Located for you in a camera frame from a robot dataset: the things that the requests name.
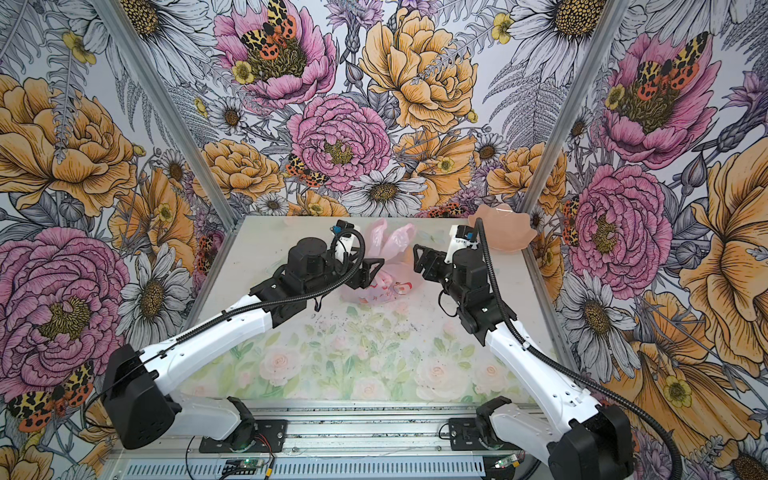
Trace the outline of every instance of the pink plastic bag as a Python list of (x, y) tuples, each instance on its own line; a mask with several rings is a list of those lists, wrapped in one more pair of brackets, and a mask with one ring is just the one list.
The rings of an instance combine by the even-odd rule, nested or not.
[(409, 223), (386, 233), (386, 219), (373, 223), (366, 234), (366, 258), (383, 258), (384, 266), (364, 290), (341, 287), (341, 298), (351, 303), (387, 303), (408, 295), (424, 281), (413, 271), (411, 242), (416, 227)]

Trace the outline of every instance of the metal post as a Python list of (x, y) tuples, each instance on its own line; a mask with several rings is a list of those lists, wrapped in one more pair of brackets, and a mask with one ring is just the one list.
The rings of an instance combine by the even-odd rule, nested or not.
[(165, 122), (166, 128), (173, 135), (179, 150), (192, 167), (192, 171), (219, 215), (225, 231), (231, 232), (237, 223), (237, 218), (203, 160), (200, 148), (195, 144), (187, 125), (181, 119), (181, 114), (171, 100), (163, 79), (149, 60), (147, 49), (143, 47), (142, 40), (125, 15), (120, 0), (97, 0), (92, 2), (92, 5), (107, 26), (123, 58), (127, 59), (128, 65), (133, 70), (132, 74), (147, 93)]
[(554, 164), (558, 160), (565, 136), (576, 120), (581, 102), (587, 96), (587, 91), (594, 78), (593, 73), (598, 71), (608, 50), (611, 48), (611, 42), (614, 40), (616, 31), (621, 24), (621, 20), (624, 19), (628, 7), (629, 0), (608, 0), (606, 2), (600, 22), (592, 35), (587, 57), (584, 59), (584, 63), (581, 64), (578, 72), (574, 74), (574, 81), (571, 84), (570, 90), (568, 90), (568, 95), (565, 97), (565, 103), (560, 109), (558, 119), (554, 123), (544, 152), (541, 154), (541, 162), (533, 174), (528, 191), (525, 192), (521, 212), (531, 213), (533, 207), (538, 202), (538, 198), (544, 190), (544, 185), (547, 183), (547, 177), (549, 177)]

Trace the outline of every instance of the floral tablecloth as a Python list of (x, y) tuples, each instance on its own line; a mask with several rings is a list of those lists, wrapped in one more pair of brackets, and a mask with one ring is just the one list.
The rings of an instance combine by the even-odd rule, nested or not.
[[(220, 311), (250, 288), (249, 281), (255, 284), (266, 272), (274, 271), (285, 261), (285, 245), (295, 244), (308, 232), (321, 236), (334, 223), (325, 219), (317, 223), (325, 226), (320, 229), (315, 223), (308, 224), (309, 219), (301, 220), (299, 228), (292, 220), (247, 219), (204, 311)], [(368, 219), (359, 220), (365, 223)], [(397, 227), (405, 220), (390, 223)], [(454, 222), (416, 221), (416, 241), (443, 248)], [(255, 238), (259, 239), (257, 248)], [(533, 312), (538, 306), (531, 305), (535, 304), (532, 287), (530, 292), (525, 289), (525, 264), (519, 259), (523, 271), (517, 271), (519, 267), (508, 266), (509, 258), (501, 253), (497, 260), (495, 257), (502, 292), (506, 299), (506, 290), (513, 300), (527, 297), (525, 308)], [(240, 283), (244, 291), (232, 291)], [(318, 313), (310, 301), (306, 310), (288, 322), (215, 359), (181, 389), (196, 396), (241, 399), (478, 403), (501, 394), (513, 402), (533, 402), (517, 379), (464, 331), (458, 318), (440, 310), (439, 291), (438, 284), (423, 283), (400, 300), (372, 306), (346, 303), (332, 293)], [(442, 304), (453, 312), (449, 297), (444, 296)], [(546, 329), (537, 327), (531, 334), (541, 348), (551, 351)]]

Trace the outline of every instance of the yellow flower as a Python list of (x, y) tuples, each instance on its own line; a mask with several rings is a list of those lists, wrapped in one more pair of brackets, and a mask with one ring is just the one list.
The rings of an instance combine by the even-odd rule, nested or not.
[(452, 135), (439, 140), (430, 131), (417, 131), (405, 134), (400, 142), (392, 147), (396, 154), (418, 161), (411, 178), (424, 177), (426, 190), (423, 195), (422, 210), (438, 204), (444, 204), (467, 185), (472, 179), (472, 165), (480, 166), (480, 156), (475, 151), (475, 137), (458, 139)]
[(69, 193), (97, 217), (114, 198), (136, 187), (134, 147), (96, 98), (76, 92), (72, 132), (61, 162), (55, 156), (51, 98), (60, 94), (41, 78), (24, 86), (0, 75), (0, 192), (19, 192), (17, 208), (36, 204), (50, 188)]
[(619, 102), (624, 98), (624, 86), (618, 84), (608, 92), (608, 96), (605, 98), (605, 106), (610, 110), (615, 110), (619, 106)]
[(80, 35), (75, 35), (71, 31), (66, 31), (61, 40), (64, 41), (64, 45), (72, 50), (72, 55), (77, 58), (80, 63), (89, 63), (96, 65), (96, 55), (85, 49), (83, 44), (83, 38)]
[[(704, 324), (672, 293), (646, 291), (637, 299), (641, 317), (635, 321), (643, 327), (638, 335), (644, 338), (630, 345), (641, 367), (635, 370), (634, 378), (622, 375), (605, 386), (652, 411), (661, 426), (673, 433), (685, 456), (710, 437), (722, 435), (725, 448), (714, 463), (719, 468), (728, 465), (739, 454), (737, 442), (748, 435), (757, 437), (760, 423), (751, 420), (752, 411), (726, 392), (733, 386), (721, 366), (706, 361), (712, 342), (704, 334)], [(739, 379), (734, 382), (741, 392), (749, 388)], [(628, 416), (635, 428), (656, 435), (636, 415)]]
[(512, 20), (512, 16), (508, 13), (497, 13), (493, 18), (493, 30), (491, 30), (491, 36), (494, 40), (498, 40), (502, 45), (507, 43), (511, 38), (507, 30), (512, 24), (515, 23)]
[(368, 31), (360, 67), (377, 84), (375, 93), (391, 91), (400, 104), (397, 123), (445, 133), (472, 109), (477, 64), (465, 56), (439, 73), (428, 74), (438, 55), (454, 45), (453, 34), (435, 30), (434, 22), (418, 10), (397, 12), (397, 29), (377, 23)]
[(194, 106), (197, 109), (197, 113), (203, 115), (205, 118), (208, 118), (208, 107), (205, 106), (202, 98), (195, 97)]
[(333, 197), (320, 195), (314, 190), (308, 190), (305, 196), (299, 195), (298, 205), (290, 204), (288, 206), (288, 215), (290, 216), (311, 216), (311, 217), (348, 217), (346, 208)]
[[(280, 165), (245, 142), (227, 139), (210, 142), (203, 147), (203, 157), (227, 198), (237, 192), (256, 200), (285, 187)], [(196, 194), (206, 197), (197, 178), (192, 186)]]
[(707, 317), (707, 338), (720, 358), (750, 375), (768, 359), (768, 138), (709, 174), (709, 208), (692, 204), (714, 235), (694, 270), (680, 271), (690, 305)]
[(561, 245), (561, 238), (553, 232), (546, 236), (540, 233), (532, 243), (533, 256), (541, 276), (544, 277), (549, 298), (553, 302), (560, 296), (560, 289), (563, 287), (564, 261)]
[(50, 480), (53, 454), (40, 452), (36, 446), (29, 447), (20, 457), (16, 447), (0, 447), (0, 478), (9, 480)]
[(120, 196), (115, 213), (109, 218), (112, 245), (120, 250), (148, 251), (154, 262), (163, 243), (176, 247), (176, 260), (190, 272), (194, 268), (197, 241), (192, 210), (184, 195), (177, 194), (160, 168), (152, 178), (142, 177), (141, 192)]
[[(488, 192), (491, 195), (504, 194), (511, 197), (517, 192), (525, 192), (531, 184), (533, 174), (541, 161), (544, 153), (544, 142), (536, 144), (530, 149), (518, 148), (502, 155), (499, 159), (502, 168), (496, 168), (488, 172)], [(554, 215), (560, 205), (560, 200), (565, 196), (565, 167), (567, 158), (564, 151), (560, 151), (554, 170), (547, 177), (547, 183), (538, 199), (541, 207), (547, 215)]]
[(237, 83), (243, 85), (252, 84), (253, 81), (256, 80), (256, 77), (253, 76), (253, 72), (251, 71), (250, 63), (247, 61), (236, 61), (235, 65), (232, 67), (232, 75), (235, 76)]

